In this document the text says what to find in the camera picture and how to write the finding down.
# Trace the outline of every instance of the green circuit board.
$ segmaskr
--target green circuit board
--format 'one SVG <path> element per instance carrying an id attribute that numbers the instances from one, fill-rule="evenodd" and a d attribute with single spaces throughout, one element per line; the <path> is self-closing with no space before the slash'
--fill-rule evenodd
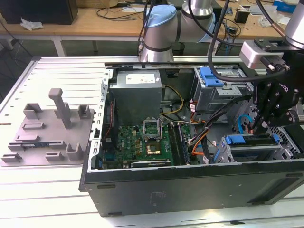
<path id="1" fill-rule="evenodd" d="M 184 124 L 181 126 L 181 130 L 184 140 L 188 140 L 191 137 L 189 127 Z M 147 128 L 146 133 L 157 133 L 156 126 Z M 162 137 L 158 142 L 145 142 L 142 125 L 120 126 L 117 150 L 115 151 L 115 161 L 167 160 L 173 165 L 168 126 L 166 124 L 161 125 L 161 136 Z M 149 152 L 150 148 L 154 148 L 155 152 Z"/>
<path id="2" fill-rule="evenodd" d="M 172 161 L 168 127 L 162 126 L 162 139 L 154 142 L 160 145 L 160 154 L 147 154 L 147 142 L 143 138 L 143 126 L 120 126 L 118 133 L 118 150 L 116 151 L 117 161 L 130 160 L 167 160 Z M 155 133 L 157 129 L 147 129 L 147 133 Z"/>

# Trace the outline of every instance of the black box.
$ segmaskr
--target black box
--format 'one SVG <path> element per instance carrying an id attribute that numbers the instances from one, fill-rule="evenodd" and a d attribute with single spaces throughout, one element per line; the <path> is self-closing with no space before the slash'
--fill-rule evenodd
<path id="1" fill-rule="evenodd" d="M 234 21 L 236 23 L 242 23 L 245 24 L 247 21 L 247 18 L 249 16 L 250 12 L 249 11 L 241 11 L 237 10 L 236 16 L 234 17 Z"/>
<path id="2" fill-rule="evenodd" d="M 32 22 L 70 25 L 78 13 L 76 0 L 1 0 L 1 14 L 8 24 L 21 17 Z"/>

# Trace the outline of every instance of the floor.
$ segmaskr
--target floor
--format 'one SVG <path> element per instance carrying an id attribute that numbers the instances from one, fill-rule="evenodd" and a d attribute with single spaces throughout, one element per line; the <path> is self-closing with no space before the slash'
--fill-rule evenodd
<path id="1" fill-rule="evenodd" d="M 24 40 L 20 41 L 22 45 L 33 56 L 57 56 L 54 44 L 48 40 Z M 0 103 L 10 91 L 18 77 L 30 62 L 31 57 L 19 48 L 18 42 L 14 43 L 14 49 L 8 51 L 2 49 L 0 51 Z M 91 41 L 63 41 L 68 56 L 135 56 L 137 42 L 124 41 L 99 41 L 98 53 L 93 51 Z M 207 54 L 209 43 L 186 43 L 184 55 L 187 56 L 203 56 Z M 217 55 L 239 55 L 240 47 L 234 47 L 229 50 L 222 47 Z"/>

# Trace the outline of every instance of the white table leg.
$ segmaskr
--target white table leg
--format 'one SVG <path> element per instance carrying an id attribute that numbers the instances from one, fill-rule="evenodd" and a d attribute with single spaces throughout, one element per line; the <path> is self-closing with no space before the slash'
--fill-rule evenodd
<path id="1" fill-rule="evenodd" d="M 96 40 L 93 40 L 93 41 L 92 41 L 92 44 L 93 44 L 93 50 L 94 50 L 94 52 L 97 52 L 97 51 L 98 51 L 97 41 L 96 41 Z"/>
<path id="2" fill-rule="evenodd" d="M 59 37 L 55 37 L 53 38 L 53 42 L 58 56 L 67 56 L 66 50 L 61 43 L 61 39 Z"/>
<path id="3" fill-rule="evenodd" d="M 9 39 L 0 39 L 0 43 L 10 51 L 14 49 Z"/>

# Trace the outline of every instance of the motherboard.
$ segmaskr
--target motherboard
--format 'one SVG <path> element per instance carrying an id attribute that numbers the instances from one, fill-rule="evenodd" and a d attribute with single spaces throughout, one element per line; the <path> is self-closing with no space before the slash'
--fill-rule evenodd
<path id="1" fill-rule="evenodd" d="M 181 139 L 172 138 L 173 129 L 180 129 Z M 191 138 L 187 124 L 151 124 L 119 126 L 117 146 L 114 151 L 105 151 L 102 157 L 103 168 L 124 169 L 151 166 L 173 166 L 176 163 L 178 149 L 185 148 L 185 142 Z M 183 162 L 189 160 L 183 156 Z"/>

